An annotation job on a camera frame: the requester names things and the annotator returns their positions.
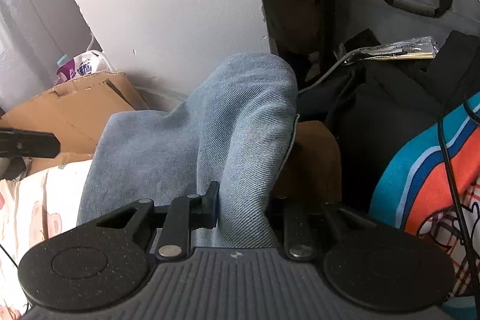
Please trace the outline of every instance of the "teal stripe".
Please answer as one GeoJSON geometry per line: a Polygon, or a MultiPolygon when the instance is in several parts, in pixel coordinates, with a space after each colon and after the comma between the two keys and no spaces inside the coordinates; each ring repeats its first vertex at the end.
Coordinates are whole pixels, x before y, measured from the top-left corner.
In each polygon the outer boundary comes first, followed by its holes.
{"type": "MultiPolygon", "coordinates": [[[[472,107],[480,104],[480,92],[470,98],[469,103],[472,107]]],[[[466,118],[467,114],[462,105],[445,117],[443,130],[448,143],[452,141],[466,118]]],[[[429,153],[425,153],[429,148],[432,148],[430,153],[439,148],[437,124],[406,143],[388,164],[373,193],[369,211],[371,217],[391,226],[398,225],[396,216],[397,213],[403,215],[402,207],[399,208],[399,206],[402,204],[402,196],[409,173],[412,171],[410,177],[414,174],[414,171],[429,155],[429,153]]]]}

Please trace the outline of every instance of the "denim fabric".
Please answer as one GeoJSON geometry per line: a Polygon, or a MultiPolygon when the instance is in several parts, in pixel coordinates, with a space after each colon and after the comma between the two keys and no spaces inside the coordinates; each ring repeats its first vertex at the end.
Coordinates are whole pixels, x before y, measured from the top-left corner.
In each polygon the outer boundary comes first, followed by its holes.
{"type": "Polygon", "coordinates": [[[297,85],[290,66],[268,53],[223,62],[171,113],[121,112],[107,123],[83,189],[78,224],[140,198],[166,205],[220,183],[215,230],[196,245],[275,244],[263,215],[289,154],[297,85]]]}

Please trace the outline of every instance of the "round pad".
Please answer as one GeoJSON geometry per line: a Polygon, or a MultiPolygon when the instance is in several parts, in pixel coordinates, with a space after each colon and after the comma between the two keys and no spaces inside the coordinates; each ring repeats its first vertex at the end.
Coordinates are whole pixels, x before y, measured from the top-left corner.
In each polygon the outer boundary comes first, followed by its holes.
{"type": "Polygon", "coordinates": [[[374,238],[371,231],[357,231],[328,252],[324,271],[330,284],[351,301],[381,312],[413,312],[441,303],[454,282],[450,258],[402,231],[387,231],[389,238],[374,238]]]}
{"type": "Polygon", "coordinates": [[[101,272],[108,258],[92,247],[75,247],[55,255],[52,267],[58,275],[68,279],[89,278],[101,272]]]}
{"type": "Polygon", "coordinates": [[[108,307],[137,290],[148,272],[145,253],[123,230],[91,226],[40,243],[21,265],[28,300],[65,312],[108,307]]]}

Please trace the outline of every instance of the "orange fabric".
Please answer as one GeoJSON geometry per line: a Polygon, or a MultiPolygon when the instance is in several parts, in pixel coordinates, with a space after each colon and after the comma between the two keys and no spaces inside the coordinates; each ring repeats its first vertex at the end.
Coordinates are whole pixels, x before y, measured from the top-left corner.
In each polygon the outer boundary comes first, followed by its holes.
{"type": "MultiPolygon", "coordinates": [[[[451,159],[459,194],[477,178],[480,171],[480,128],[474,130],[462,149],[451,159]]],[[[452,205],[445,164],[437,165],[427,176],[410,209],[405,231],[416,235],[426,216],[452,205]]]]}
{"type": "Polygon", "coordinates": [[[273,194],[291,198],[306,211],[318,211],[322,202],[342,199],[341,182],[340,149],[335,137],[320,121],[299,123],[273,194]]]}

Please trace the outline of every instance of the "blue stripe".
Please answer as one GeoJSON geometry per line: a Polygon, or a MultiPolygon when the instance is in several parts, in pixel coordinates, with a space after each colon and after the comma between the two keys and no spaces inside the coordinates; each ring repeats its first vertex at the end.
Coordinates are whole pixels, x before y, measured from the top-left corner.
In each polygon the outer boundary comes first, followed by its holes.
{"type": "MultiPolygon", "coordinates": [[[[475,108],[480,103],[480,92],[470,98],[469,103],[475,108]]],[[[443,130],[447,141],[455,136],[465,118],[465,110],[459,106],[444,119],[443,130]]],[[[396,226],[397,212],[410,170],[421,155],[432,147],[438,148],[436,124],[405,144],[390,161],[373,193],[369,211],[371,217],[396,226]]]]}
{"type": "MultiPolygon", "coordinates": [[[[476,128],[477,128],[477,124],[475,124],[473,121],[470,120],[469,122],[467,122],[467,124],[462,129],[462,131],[458,135],[453,145],[450,146],[450,148],[448,149],[448,154],[450,155],[450,158],[453,158],[460,152],[463,145],[468,140],[468,138],[472,135],[472,133],[476,128]]],[[[436,151],[432,153],[430,156],[428,156],[423,161],[423,163],[418,168],[418,170],[415,172],[415,175],[413,176],[413,179],[412,179],[412,183],[410,185],[409,194],[406,198],[405,209],[403,211],[402,225],[401,225],[402,229],[405,228],[405,224],[407,223],[407,218],[409,216],[410,209],[412,208],[413,203],[417,198],[418,192],[420,192],[420,189],[422,188],[423,184],[427,180],[427,177],[430,174],[430,172],[440,163],[443,163],[442,151],[436,151]]]]}

